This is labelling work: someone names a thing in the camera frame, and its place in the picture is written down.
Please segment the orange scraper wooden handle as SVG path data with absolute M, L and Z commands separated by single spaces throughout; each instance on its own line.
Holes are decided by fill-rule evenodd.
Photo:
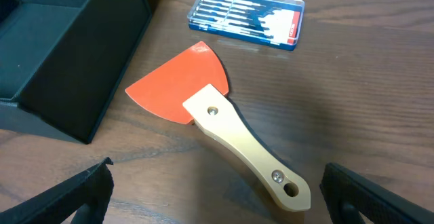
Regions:
M 280 208 L 301 212 L 311 207 L 307 182 L 256 140 L 226 97 L 225 70 L 206 43 L 187 48 L 125 92 L 149 113 L 178 124 L 195 124 L 226 147 L 256 175 Z

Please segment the blue precision screwdriver set case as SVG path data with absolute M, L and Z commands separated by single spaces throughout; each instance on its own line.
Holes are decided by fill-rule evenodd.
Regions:
M 195 0 L 189 28 L 292 51 L 298 43 L 303 0 Z

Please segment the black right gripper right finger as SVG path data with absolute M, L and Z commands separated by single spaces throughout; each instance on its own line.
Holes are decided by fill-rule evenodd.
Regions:
M 337 163 L 328 163 L 320 184 L 334 224 L 433 224 L 433 212 L 367 180 Z

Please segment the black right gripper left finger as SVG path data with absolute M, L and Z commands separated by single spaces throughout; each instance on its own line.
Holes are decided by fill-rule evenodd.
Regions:
M 1 213 L 2 223 L 102 223 L 113 193 L 106 157 L 35 197 Z

